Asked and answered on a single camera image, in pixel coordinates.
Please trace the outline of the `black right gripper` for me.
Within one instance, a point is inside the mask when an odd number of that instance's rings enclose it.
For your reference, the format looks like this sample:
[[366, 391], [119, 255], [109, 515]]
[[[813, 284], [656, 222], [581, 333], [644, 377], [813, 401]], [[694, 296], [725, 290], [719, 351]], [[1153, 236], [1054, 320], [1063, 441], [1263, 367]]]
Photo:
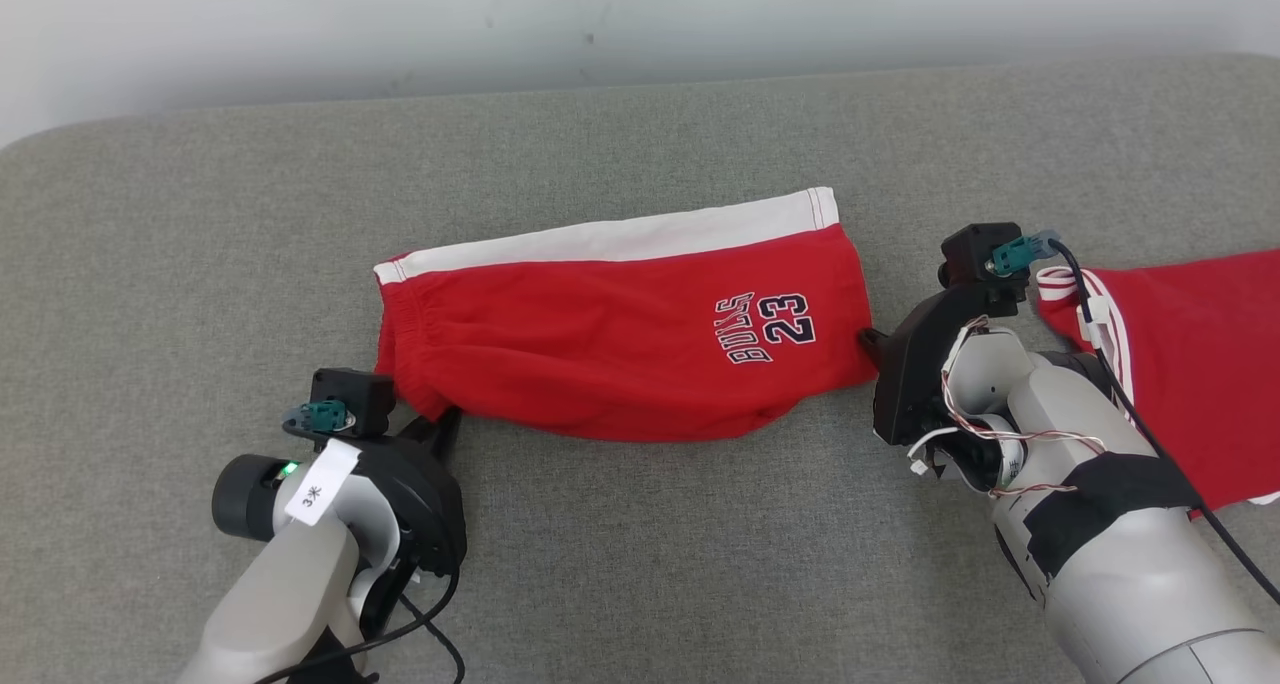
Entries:
[[892, 333], [860, 329], [858, 343], [879, 373], [873, 398], [876, 434], [886, 444], [906, 446], [946, 420], [940, 371], [957, 333], [980, 315], [1014, 316], [1025, 300], [1027, 288], [959, 284], [918, 304]]

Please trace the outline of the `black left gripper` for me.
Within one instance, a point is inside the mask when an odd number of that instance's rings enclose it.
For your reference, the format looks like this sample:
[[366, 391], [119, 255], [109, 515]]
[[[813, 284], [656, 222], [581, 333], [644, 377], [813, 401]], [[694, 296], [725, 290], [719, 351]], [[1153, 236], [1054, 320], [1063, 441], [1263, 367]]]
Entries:
[[447, 468], [463, 412], [448, 407], [422, 429], [403, 429], [365, 447], [365, 476], [385, 497], [425, 573], [448, 576], [467, 553], [460, 483]]

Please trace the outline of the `red Bulls 23 shorts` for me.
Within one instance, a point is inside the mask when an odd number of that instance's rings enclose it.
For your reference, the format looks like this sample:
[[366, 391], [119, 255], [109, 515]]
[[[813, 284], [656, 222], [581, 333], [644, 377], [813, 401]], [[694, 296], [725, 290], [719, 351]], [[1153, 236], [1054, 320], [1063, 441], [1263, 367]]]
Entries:
[[717, 441], [877, 374], [829, 187], [424, 248], [374, 274], [376, 370], [433, 420]]

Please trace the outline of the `red white basketball jersey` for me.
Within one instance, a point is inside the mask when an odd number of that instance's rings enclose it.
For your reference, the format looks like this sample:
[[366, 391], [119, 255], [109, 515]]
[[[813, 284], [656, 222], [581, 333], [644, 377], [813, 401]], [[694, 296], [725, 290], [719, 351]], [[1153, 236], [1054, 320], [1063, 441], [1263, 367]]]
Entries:
[[1101, 350], [1161, 446], [1212, 509], [1280, 502], [1280, 248], [1036, 274], [1048, 327]]

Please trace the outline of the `grey fabric sofa cushion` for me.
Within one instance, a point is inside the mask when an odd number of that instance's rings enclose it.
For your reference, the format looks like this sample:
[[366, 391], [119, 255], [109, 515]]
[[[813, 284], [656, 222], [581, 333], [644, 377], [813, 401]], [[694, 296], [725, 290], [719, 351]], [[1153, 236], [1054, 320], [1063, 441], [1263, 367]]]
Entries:
[[[1280, 246], [1280, 60], [1243, 54], [169, 113], [0, 149], [0, 684], [173, 684], [259, 552], [210, 517], [406, 251], [828, 186], [881, 327], [972, 222], [1085, 265]], [[1074, 684], [984, 502], [870, 387], [703, 444], [468, 419], [467, 684]]]

